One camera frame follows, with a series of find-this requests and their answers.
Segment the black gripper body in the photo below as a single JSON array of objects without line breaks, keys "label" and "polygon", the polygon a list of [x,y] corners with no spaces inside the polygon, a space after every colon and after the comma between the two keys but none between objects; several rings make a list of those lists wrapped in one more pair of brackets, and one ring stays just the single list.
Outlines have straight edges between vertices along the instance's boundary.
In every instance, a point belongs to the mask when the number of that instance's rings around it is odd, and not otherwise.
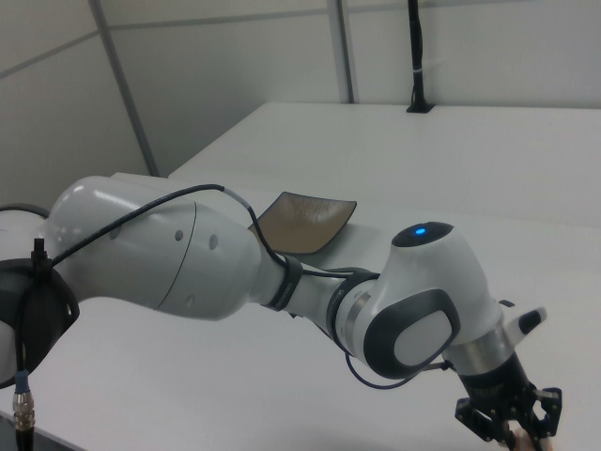
[{"label": "black gripper body", "polygon": [[514,352],[497,368],[479,375],[460,375],[469,399],[477,408],[496,408],[535,386],[528,379]]}]

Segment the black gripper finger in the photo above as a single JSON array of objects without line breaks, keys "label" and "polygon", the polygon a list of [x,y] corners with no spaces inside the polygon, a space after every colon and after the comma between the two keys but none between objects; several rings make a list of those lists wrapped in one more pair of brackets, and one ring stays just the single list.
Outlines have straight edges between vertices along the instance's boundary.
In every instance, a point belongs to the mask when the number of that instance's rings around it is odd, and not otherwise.
[{"label": "black gripper finger", "polygon": [[507,438],[507,422],[495,412],[479,410],[470,398],[461,398],[456,402],[455,418],[485,442],[510,442]]},{"label": "black gripper finger", "polygon": [[522,390],[516,407],[516,420],[532,440],[557,434],[562,413],[562,390],[556,387]]}]

